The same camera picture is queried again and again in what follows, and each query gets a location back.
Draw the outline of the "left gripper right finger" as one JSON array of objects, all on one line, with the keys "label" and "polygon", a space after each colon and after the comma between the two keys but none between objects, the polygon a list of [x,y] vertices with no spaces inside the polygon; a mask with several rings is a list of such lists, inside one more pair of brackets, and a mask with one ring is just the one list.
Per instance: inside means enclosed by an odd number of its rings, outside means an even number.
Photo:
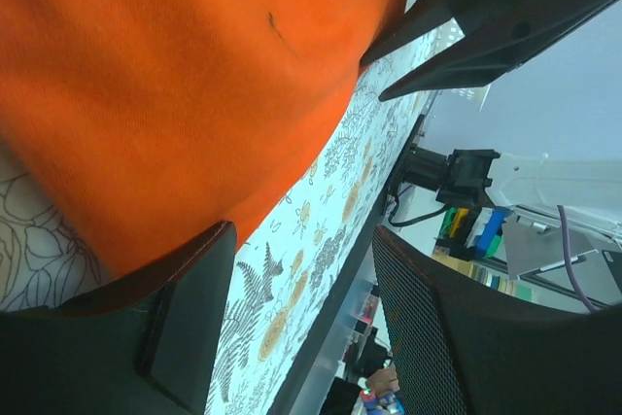
[{"label": "left gripper right finger", "polygon": [[372,253],[409,414],[617,414],[621,309],[497,292],[378,226]]}]

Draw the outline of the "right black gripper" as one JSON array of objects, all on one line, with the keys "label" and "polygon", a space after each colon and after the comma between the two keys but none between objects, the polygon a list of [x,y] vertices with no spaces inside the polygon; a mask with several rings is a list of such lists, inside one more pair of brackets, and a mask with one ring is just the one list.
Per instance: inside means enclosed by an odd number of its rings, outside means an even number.
[{"label": "right black gripper", "polygon": [[464,37],[384,89],[480,87],[531,60],[617,0],[417,0],[363,54],[367,66],[454,18]]}]

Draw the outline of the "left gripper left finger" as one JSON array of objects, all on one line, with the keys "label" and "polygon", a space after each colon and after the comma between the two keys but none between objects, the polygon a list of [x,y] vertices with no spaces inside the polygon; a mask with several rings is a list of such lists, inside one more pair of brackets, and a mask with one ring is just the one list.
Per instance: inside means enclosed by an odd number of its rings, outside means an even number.
[{"label": "left gripper left finger", "polygon": [[208,398],[237,234],[187,244],[56,308],[1,316],[5,414],[200,414]]}]

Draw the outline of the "orange t-shirt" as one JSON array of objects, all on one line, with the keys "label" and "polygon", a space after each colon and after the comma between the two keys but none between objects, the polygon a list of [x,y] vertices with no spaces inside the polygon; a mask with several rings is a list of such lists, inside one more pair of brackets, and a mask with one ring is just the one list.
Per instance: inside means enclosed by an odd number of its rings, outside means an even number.
[{"label": "orange t-shirt", "polygon": [[56,207],[114,273],[247,239],[342,119],[406,0],[1,0],[3,207]]}]

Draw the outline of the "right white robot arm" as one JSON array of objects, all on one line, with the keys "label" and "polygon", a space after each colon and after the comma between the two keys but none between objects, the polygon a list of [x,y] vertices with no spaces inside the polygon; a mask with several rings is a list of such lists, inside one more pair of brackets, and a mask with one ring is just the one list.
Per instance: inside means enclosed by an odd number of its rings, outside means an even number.
[{"label": "right white robot arm", "polygon": [[[364,53],[370,64],[454,20],[461,40],[382,93],[382,100],[421,91],[486,86],[535,58],[618,0],[416,0]],[[493,206],[617,209],[619,159],[551,160],[494,155],[488,173],[465,182]]]}]

